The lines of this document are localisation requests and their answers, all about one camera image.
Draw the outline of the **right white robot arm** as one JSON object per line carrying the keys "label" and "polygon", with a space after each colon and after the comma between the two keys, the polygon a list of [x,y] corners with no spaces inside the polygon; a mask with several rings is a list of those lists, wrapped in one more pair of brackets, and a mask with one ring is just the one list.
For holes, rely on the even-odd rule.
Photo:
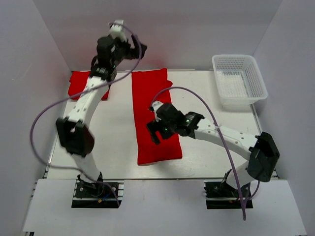
{"label": "right white robot arm", "polygon": [[269,133],[251,135],[217,126],[201,114],[183,114],[171,103],[155,101],[149,110],[154,113],[155,118],[146,127],[155,144],[160,144],[161,139],[166,140],[178,134],[219,145],[245,159],[244,164],[232,167],[224,176],[222,189],[226,195],[234,196],[240,187],[254,180],[271,180],[280,152]]}

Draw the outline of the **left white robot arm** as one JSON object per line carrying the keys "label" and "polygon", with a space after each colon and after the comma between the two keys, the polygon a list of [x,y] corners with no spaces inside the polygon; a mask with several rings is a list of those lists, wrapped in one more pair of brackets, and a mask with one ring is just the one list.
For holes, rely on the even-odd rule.
{"label": "left white robot arm", "polygon": [[123,20],[115,20],[109,26],[109,34],[97,41],[97,54],[74,108],[56,121],[60,144],[75,161],[76,169],[81,173],[79,179],[88,183],[87,190],[93,196],[103,193],[104,184],[92,155],[95,139],[89,130],[91,119],[102,97],[117,80],[118,65],[125,59],[140,61],[147,49],[134,33],[131,34],[132,42],[129,42]]}

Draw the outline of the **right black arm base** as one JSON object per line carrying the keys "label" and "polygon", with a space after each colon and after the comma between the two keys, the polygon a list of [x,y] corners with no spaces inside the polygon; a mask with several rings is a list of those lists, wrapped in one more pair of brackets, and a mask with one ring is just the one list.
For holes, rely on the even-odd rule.
{"label": "right black arm base", "polygon": [[204,181],[204,196],[206,208],[215,209],[241,209],[241,201],[237,189],[226,184],[226,179],[232,170],[229,170],[221,181]]}

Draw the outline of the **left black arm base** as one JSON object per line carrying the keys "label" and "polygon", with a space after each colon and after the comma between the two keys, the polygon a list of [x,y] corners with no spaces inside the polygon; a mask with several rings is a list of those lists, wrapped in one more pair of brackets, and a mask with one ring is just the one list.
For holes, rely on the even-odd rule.
{"label": "left black arm base", "polygon": [[123,199],[124,182],[88,183],[78,175],[72,198],[72,208],[117,209]]}

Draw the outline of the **folded red t-shirt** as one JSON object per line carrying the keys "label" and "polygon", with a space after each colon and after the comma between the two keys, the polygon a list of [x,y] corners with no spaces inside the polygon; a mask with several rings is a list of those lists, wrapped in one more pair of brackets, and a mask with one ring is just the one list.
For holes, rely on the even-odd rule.
{"label": "folded red t-shirt", "polygon": [[70,86],[68,96],[73,96],[85,90],[85,86],[89,79],[90,71],[73,71],[69,79]]}

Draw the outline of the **white plastic basket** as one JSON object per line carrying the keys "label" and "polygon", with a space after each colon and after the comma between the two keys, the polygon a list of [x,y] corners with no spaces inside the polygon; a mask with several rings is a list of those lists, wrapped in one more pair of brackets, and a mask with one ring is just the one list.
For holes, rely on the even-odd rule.
{"label": "white plastic basket", "polygon": [[248,106],[268,97],[254,57],[236,54],[214,55],[212,65],[223,106]]}

